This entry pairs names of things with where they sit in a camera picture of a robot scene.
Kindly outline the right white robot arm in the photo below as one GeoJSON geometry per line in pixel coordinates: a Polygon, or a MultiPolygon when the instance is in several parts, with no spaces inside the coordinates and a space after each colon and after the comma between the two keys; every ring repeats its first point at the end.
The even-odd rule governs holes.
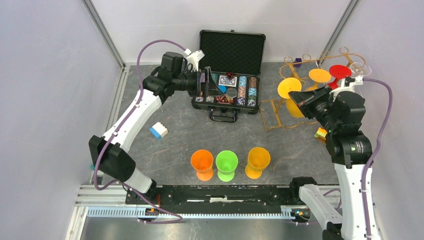
{"type": "Polygon", "coordinates": [[[289,199],[305,203],[322,229],[324,240],[378,240],[373,227],[366,174],[373,149],[360,130],[366,113],[365,99],[352,91],[337,94],[328,86],[312,91],[291,91],[289,97],[304,117],[316,119],[326,130],[325,146],[337,174],[342,214],[327,201],[312,177],[294,177],[289,199]]]}

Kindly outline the yellow wine glass back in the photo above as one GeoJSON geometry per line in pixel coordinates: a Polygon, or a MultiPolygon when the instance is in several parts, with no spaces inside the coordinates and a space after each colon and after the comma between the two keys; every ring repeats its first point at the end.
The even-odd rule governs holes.
{"type": "Polygon", "coordinates": [[[308,73],[308,77],[315,82],[314,85],[308,87],[305,91],[313,91],[319,88],[319,84],[325,84],[328,83],[331,79],[332,76],[331,74],[325,70],[325,69],[321,69],[321,68],[314,68],[312,70],[309,71],[308,73]]]}

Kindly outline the red plastic wine glass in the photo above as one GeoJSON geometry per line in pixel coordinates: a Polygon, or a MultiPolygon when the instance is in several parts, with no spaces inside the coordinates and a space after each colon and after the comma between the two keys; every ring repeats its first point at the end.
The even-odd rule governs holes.
{"type": "Polygon", "coordinates": [[[329,73],[332,77],[334,77],[334,80],[327,84],[329,87],[331,87],[332,90],[335,90],[339,87],[339,80],[350,77],[352,75],[352,71],[347,66],[340,64],[331,66],[329,68],[329,73]]]}

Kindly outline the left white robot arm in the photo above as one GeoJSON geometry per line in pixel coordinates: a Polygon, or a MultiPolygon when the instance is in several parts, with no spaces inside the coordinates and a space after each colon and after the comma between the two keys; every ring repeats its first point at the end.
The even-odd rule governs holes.
{"type": "Polygon", "coordinates": [[[198,97],[202,84],[214,81],[211,67],[196,70],[193,58],[193,54],[183,57],[176,52],[166,52],[160,66],[142,80],[140,90],[119,120],[102,136],[93,135],[88,142],[94,170],[137,191],[145,204],[156,200],[156,183],[137,169],[128,152],[146,121],[176,91],[198,97]]]}

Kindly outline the gold wine glass rack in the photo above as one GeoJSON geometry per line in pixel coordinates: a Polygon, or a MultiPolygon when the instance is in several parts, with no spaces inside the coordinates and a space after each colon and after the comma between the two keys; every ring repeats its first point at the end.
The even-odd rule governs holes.
{"type": "MultiPolygon", "coordinates": [[[[328,60],[328,59],[341,58],[341,57],[346,59],[346,65],[345,66],[348,67],[348,68],[354,62],[360,62],[360,63],[367,64],[367,61],[361,55],[356,54],[356,53],[350,53],[349,49],[347,47],[345,47],[344,49],[345,49],[345,52],[343,52],[341,49],[339,49],[339,55],[332,55],[331,52],[328,51],[326,55],[324,55],[320,58],[317,58],[317,59],[313,59],[310,54],[307,55],[308,59],[306,59],[305,56],[303,55],[301,57],[302,58],[301,65],[307,64],[307,63],[314,63],[314,64],[316,64],[316,68],[323,69],[320,65],[322,62],[324,62],[325,60],[328,60]]],[[[259,110],[262,121],[263,121],[263,125],[265,127],[265,131],[267,133],[272,129],[279,129],[279,128],[292,129],[292,128],[296,128],[296,127],[301,126],[301,125],[313,125],[313,124],[317,123],[316,121],[315,122],[302,121],[302,122],[299,122],[298,124],[295,124],[295,125],[292,125],[292,126],[286,126],[286,125],[283,125],[282,122],[281,122],[281,119],[280,119],[280,116],[279,116],[279,110],[280,110],[282,104],[286,105],[288,113],[292,117],[294,117],[294,118],[302,118],[303,117],[300,110],[295,108],[294,101],[287,98],[286,95],[281,95],[282,91],[283,90],[290,90],[291,87],[294,87],[295,90],[300,90],[301,86],[304,86],[304,85],[307,84],[307,82],[305,80],[310,79],[309,74],[308,74],[308,76],[300,77],[299,74],[297,73],[297,68],[294,67],[294,60],[295,59],[293,59],[292,57],[290,57],[289,59],[290,59],[290,61],[284,60],[284,65],[281,66],[280,69],[279,69],[279,74],[282,77],[282,81],[280,82],[280,84],[277,87],[277,92],[280,95],[279,102],[275,103],[275,101],[276,101],[275,99],[268,99],[268,100],[262,101],[262,103],[270,102],[272,109],[273,109],[273,114],[274,114],[274,116],[277,120],[277,125],[276,126],[267,126],[263,110],[262,109],[259,110]]],[[[328,86],[328,83],[331,83],[334,80],[335,80],[335,78],[332,76],[331,80],[329,82],[319,83],[318,87],[320,86],[320,84],[322,84],[323,86],[328,86]]],[[[341,85],[341,82],[342,82],[342,79],[339,80],[338,86],[341,85]]]]}

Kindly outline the clear wine glass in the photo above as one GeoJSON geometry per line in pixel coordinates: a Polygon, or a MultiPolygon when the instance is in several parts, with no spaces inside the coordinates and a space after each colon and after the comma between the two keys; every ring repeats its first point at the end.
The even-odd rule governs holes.
{"type": "Polygon", "coordinates": [[[372,69],[362,62],[353,62],[349,69],[354,77],[367,77],[372,73],[372,69]]]}

